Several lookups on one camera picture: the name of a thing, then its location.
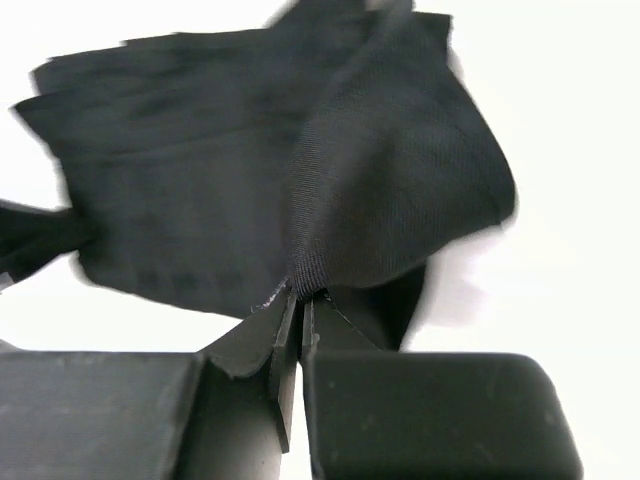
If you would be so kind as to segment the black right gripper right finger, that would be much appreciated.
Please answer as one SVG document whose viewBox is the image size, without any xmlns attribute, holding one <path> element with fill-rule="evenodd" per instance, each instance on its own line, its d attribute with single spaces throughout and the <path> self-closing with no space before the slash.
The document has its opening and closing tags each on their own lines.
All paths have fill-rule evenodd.
<svg viewBox="0 0 640 480">
<path fill-rule="evenodd" d="M 579 479 L 556 389 L 532 358 L 378 349 L 325 298 L 304 308 L 317 479 Z"/>
</svg>

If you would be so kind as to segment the black pleated skirt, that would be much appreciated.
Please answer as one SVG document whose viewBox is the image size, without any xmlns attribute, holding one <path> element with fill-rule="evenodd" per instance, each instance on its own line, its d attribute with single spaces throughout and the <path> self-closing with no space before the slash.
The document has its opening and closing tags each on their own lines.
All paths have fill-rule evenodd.
<svg viewBox="0 0 640 480">
<path fill-rule="evenodd" d="M 91 282 L 188 310 L 324 294 L 397 348 L 428 258 L 515 209 L 450 26 L 409 1 L 300 1 L 262 29 L 50 59 L 15 112 L 70 206 L 2 204 L 2 285 L 77 252 Z"/>
</svg>

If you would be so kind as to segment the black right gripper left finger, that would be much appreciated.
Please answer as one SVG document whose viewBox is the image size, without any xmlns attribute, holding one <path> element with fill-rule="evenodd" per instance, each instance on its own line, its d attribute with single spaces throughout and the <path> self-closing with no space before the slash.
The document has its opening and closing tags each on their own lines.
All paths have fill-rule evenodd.
<svg viewBox="0 0 640 480">
<path fill-rule="evenodd" d="M 5 479 L 275 479 L 289 449 L 296 301 L 195 353 L 1 356 Z"/>
</svg>

